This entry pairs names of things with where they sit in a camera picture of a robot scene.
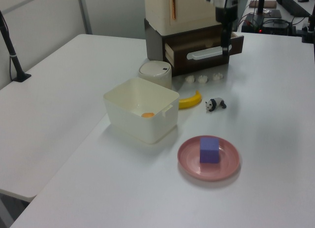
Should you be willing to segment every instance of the toy banana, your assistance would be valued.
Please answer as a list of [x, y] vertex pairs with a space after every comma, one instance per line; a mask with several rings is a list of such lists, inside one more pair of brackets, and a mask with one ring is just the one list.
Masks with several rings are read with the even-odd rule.
[[196, 94], [190, 98], [179, 99], [179, 109], [192, 107], [201, 102], [201, 94], [197, 90]]

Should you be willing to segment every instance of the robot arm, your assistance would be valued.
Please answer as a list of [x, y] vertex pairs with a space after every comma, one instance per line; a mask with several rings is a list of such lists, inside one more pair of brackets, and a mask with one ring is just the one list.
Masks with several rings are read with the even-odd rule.
[[222, 54], [228, 56], [233, 22], [237, 19], [238, 0], [206, 0], [216, 7], [216, 21], [222, 23]]

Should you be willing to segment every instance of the purple block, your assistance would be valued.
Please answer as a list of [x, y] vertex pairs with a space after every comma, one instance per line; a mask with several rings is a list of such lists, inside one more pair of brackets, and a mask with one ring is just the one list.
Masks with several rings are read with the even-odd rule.
[[200, 138], [200, 163], [219, 163], [218, 138]]

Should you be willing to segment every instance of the panda figurine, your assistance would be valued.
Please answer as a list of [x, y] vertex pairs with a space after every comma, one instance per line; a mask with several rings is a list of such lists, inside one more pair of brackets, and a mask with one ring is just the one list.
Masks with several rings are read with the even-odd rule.
[[208, 102], [206, 102], [207, 112], [214, 111], [216, 106], [221, 106], [223, 109], [226, 108], [226, 105], [222, 98], [212, 98]]

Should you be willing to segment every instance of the white flower-shaped object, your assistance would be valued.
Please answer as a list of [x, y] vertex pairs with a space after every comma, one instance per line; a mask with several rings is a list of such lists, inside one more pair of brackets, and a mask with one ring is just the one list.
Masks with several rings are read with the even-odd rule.
[[198, 77], [198, 82], [200, 84], [205, 84], [208, 81], [208, 76], [207, 75], [201, 75]]
[[195, 82], [195, 77], [193, 75], [190, 75], [190, 76], [187, 76], [185, 78], [185, 80], [186, 80], [187, 83], [191, 84], [191, 83]]
[[220, 80], [222, 78], [223, 78], [223, 75], [221, 73], [213, 74], [213, 76], [212, 76], [212, 79], [214, 81], [218, 81], [218, 80]]

